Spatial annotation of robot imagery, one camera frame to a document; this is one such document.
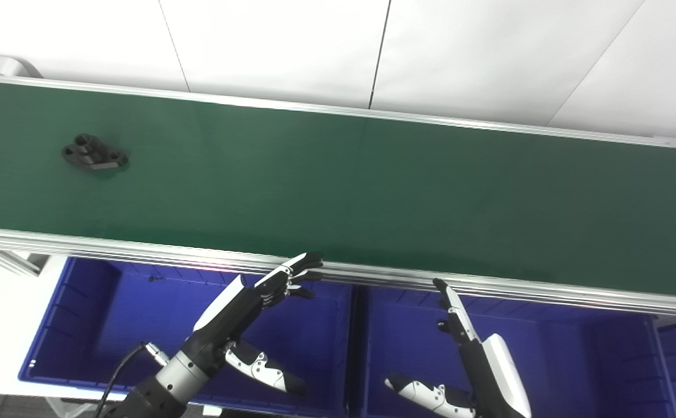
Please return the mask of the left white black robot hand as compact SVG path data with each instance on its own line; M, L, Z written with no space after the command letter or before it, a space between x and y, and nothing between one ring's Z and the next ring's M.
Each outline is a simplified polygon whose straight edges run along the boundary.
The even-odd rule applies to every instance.
M301 283L322 280L322 273L317 271L322 266L323 254L308 252L283 262L253 285L237 276L200 316L182 352L191 365L201 370L205 381L230 365L259 383L303 396L306 392L303 379L285 371L263 350L243 341L242 334L265 309L286 297L313 298L314 292Z

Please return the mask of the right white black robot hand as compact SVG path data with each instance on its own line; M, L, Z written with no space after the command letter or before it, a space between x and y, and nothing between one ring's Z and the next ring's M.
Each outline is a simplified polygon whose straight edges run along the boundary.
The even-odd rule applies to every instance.
M505 340L496 333L480 338L457 292L439 278L433 284L447 313L437 327L455 342L471 391L402 373L386 376L385 386L442 417L531 417L526 389Z

